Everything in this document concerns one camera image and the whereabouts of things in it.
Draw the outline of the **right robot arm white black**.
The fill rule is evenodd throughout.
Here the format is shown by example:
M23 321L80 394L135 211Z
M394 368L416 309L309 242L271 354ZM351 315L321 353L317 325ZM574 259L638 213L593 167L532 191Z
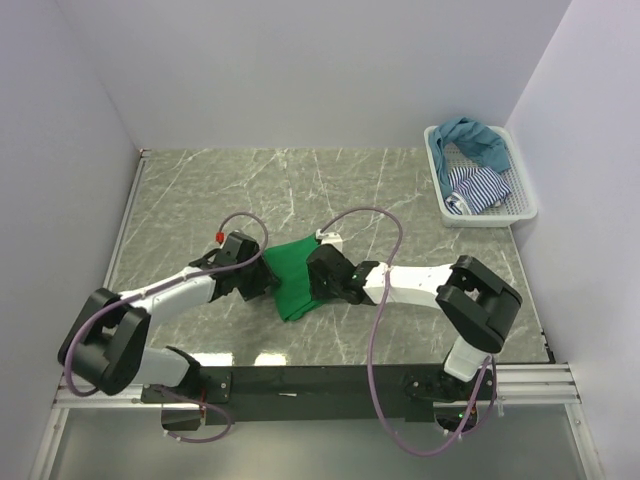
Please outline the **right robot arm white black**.
M306 260L314 300L351 305L395 303L438 309L457 332L439 374L444 395L460 399L474 386L484 360L502 351L522 306L522 296L473 256L441 266L352 264L338 249L322 245Z

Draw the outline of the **green tank top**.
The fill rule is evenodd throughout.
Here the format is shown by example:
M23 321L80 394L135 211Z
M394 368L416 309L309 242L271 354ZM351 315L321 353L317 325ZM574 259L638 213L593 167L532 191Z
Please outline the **green tank top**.
M283 322L300 320L306 313L325 304L314 300L306 260L319 244L314 235L283 245L270 247L264 252L264 259L280 285L272 296L279 317Z

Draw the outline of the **blue tank top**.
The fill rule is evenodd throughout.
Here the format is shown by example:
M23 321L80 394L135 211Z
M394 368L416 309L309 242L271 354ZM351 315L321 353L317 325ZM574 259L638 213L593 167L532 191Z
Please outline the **blue tank top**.
M449 196L453 191L444 153L449 144L454 144L465 157L480 167L490 167L496 173L510 168L503 138L488 126L468 117L456 117L435 127L428 134L427 144L443 197Z

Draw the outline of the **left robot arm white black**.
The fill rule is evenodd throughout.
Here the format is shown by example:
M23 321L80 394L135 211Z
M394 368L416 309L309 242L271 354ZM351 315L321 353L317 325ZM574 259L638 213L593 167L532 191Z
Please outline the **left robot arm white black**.
M67 386L82 397L75 378L91 384L89 395L115 395L135 382L157 384L176 401L189 401L199 392L199 363L176 347L147 346L150 328L232 291L249 301L279 283L257 241L235 231L221 247L164 280L120 293L100 288L58 352Z

